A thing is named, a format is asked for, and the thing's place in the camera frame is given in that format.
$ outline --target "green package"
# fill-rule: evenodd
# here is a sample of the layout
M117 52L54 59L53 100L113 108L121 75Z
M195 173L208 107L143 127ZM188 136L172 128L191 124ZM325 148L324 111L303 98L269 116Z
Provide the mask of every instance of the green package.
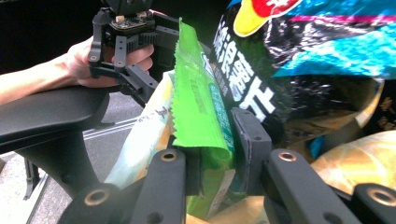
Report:
M203 195L189 198L187 212L213 214L233 179L233 137L219 87L195 30L180 20L172 113L175 146L201 147Z

